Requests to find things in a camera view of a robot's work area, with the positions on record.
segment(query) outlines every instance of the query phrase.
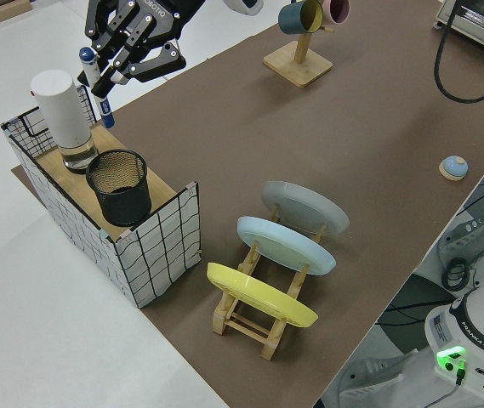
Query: mug holder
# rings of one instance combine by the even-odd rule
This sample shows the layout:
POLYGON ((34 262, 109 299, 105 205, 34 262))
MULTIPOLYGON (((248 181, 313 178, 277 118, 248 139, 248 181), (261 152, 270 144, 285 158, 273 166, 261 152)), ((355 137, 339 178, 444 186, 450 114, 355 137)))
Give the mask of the mug holder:
MULTIPOLYGON (((330 27, 321 27, 321 30, 333 32, 330 27)), ((297 87, 307 87, 333 69, 332 62, 309 49, 310 41, 311 33, 300 34, 298 41, 266 55, 263 62, 297 87)))

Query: mug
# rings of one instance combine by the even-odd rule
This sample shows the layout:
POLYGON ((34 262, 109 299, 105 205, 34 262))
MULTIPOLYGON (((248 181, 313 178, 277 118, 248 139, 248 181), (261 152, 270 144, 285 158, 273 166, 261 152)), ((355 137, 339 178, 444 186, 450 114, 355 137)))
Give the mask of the mug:
POLYGON ((323 8, 318 0, 301 0, 284 6, 277 17, 285 34, 316 32, 323 23, 323 8))
POLYGON ((325 24, 342 24, 350 13, 350 0, 322 0, 322 8, 325 24))

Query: plate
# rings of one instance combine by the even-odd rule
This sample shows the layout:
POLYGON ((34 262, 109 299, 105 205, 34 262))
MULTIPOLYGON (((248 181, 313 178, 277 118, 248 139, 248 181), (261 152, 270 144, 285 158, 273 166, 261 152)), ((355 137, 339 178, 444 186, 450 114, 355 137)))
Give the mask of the plate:
POLYGON ((336 260, 328 251, 292 229, 266 219, 241 217, 238 235, 250 247, 257 242, 257 252, 272 261, 293 270, 310 266, 308 275, 326 275, 336 260))
POLYGON ((327 197, 297 184, 268 181, 262 190, 263 203, 272 210, 279 205, 277 216, 283 224, 316 234, 323 224, 325 235, 338 235, 350 225, 347 214, 327 197))
POLYGON ((317 314, 275 287, 218 263, 208 263, 208 279, 234 298, 297 327, 309 327, 317 314))

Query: blue marker cap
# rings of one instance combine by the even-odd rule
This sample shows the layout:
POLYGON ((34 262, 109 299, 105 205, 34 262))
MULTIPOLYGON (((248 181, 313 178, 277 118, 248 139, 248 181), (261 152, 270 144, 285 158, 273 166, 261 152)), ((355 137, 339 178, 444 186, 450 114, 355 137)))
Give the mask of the blue marker cap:
POLYGON ((115 124, 115 118, 113 115, 110 113, 109 115, 104 115, 102 116, 102 122, 104 123, 104 126, 109 129, 113 128, 113 125, 115 124))
POLYGON ((96 54, 90 47, 83 47, 79 50, 79 58, 82 62, 92 62, 96 58, 96 54))

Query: small round knob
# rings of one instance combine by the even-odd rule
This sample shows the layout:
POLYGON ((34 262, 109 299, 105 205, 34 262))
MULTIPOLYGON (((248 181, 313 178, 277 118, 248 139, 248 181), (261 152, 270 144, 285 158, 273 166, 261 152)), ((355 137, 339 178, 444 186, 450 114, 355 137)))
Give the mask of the small round knob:
POLYGON ((449 156, 442 160, 438 169, 446 179, 458 181, 469 171, 469 165, 463 157, 449 156))

